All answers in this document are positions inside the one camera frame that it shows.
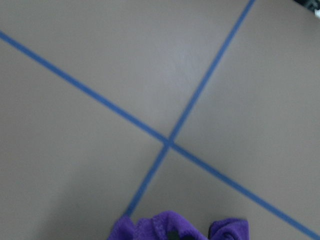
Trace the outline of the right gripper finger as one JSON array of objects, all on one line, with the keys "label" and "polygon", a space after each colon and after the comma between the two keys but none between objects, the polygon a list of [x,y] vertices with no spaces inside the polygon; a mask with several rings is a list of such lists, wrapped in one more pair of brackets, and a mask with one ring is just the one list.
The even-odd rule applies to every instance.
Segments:
[{"label": "right gripper finger", "polygon": [[167,232],[167,239],[168,240],[179,240],[179,232],[176,230],[168,231]]}]

